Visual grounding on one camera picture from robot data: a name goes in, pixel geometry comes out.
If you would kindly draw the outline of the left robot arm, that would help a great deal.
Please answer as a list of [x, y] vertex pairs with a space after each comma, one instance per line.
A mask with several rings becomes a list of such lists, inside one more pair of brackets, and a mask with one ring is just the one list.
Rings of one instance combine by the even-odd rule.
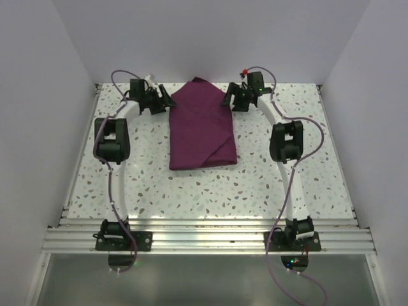
[[134, 78], [129, 90], [122, 93], [118, 109], [94, 121], [93, 155], [108, 168], [106, 214], [98, 239], [110, 237], [110, 243], [118, 250], [128, 249], [133, 241], [124, 190], [125, 168], [131, 155], [128, 124], [144, 110], [155, 115], [176, 105], [163, 84], [153, 84], [149, 78]]

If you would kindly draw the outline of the purple cloth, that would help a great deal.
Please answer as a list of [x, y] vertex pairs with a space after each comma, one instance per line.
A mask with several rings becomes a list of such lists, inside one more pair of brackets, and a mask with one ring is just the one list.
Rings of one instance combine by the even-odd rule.
[[222, 90], [195, 77], [171, 95], [171, 170], [194, 170], [237, 164], [232, 112], [221, 106]]

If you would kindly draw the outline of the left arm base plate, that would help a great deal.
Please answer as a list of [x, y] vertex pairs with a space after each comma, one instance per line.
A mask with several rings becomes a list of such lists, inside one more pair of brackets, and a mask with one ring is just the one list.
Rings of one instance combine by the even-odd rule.
[[[151, 231], [132, 231], [131, 235], [136, 242], [137, 251], [151, 251], [153, 242], [153, 232]], [[102, 234], [95, 233], [95, 250], [97, 251], [134, 251], [132, 240], [125, 234], [124, 237], [104, 237]]]

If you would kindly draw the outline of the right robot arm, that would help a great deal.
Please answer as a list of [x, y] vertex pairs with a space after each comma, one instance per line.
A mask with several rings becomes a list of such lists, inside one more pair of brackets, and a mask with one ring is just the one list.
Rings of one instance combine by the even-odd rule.
[[286, 226], [275, 229], [272, 242], [285, 244], [291, 250], [304, 246], [314, 235], [314, 225], [305, 200], [303, 184], [295, 165], [303, 156], [303, 124], [290, 119], [285, 111], [273, 101], [274, 87], [267, 87], [260, 71], [241, 72], [242, 83], [230, 83], [221, 102], [222, 107], [231, 106], [235, 112], [248, 112], [253, 104], [272, 126], [269, 152], [277, 163], [284, 190], [284, 212]]

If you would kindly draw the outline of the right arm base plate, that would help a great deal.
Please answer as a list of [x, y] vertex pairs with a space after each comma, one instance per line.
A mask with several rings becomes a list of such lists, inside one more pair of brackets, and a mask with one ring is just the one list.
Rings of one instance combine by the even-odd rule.
[[290, 240], [281, 228], [276, 228], [273, 231], [270, 240], [268, 239], [269, 234], [270, 231], [263, 233], [263, 242], [265, 248], [270, 252], [319, 252], [322, 250], [319, 233], [316, 231], [311, 237], [301, 238], [299, 240]]

